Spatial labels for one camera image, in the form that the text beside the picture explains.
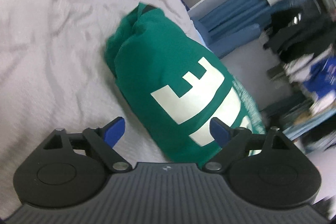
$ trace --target ribbed gray surface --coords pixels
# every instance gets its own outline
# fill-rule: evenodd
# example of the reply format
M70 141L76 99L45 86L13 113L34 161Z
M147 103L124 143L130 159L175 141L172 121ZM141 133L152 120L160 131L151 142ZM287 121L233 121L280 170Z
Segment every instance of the ribbed gray surface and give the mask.
M113 175L104 190L79 206L42 210L23 205L8 224L327 224L310 206L272 211L237 197L220 175L195 164L145 164Z

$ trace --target bed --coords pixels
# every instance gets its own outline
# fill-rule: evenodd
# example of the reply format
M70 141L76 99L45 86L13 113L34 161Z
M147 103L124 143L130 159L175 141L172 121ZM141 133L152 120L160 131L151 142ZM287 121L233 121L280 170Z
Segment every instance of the bed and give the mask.
M132 165L165 162L131 112L104 62L106 39L139 2L160 7L199 37L180 0L0 0L0 217L20 202L16 168L55 128L81 132L118 116L126 132L115 150Z

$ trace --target silver bolt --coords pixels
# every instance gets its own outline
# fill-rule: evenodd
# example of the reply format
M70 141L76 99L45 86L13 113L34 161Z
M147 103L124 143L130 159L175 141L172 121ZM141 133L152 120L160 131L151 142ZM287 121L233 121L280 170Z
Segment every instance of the silver bolt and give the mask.
M208 162L205 168L210 171L218 171L222 168L222 165L219 162Z
M113 169L117 171L125 171L128 168L128 163L127 162L116 162L113 164Z

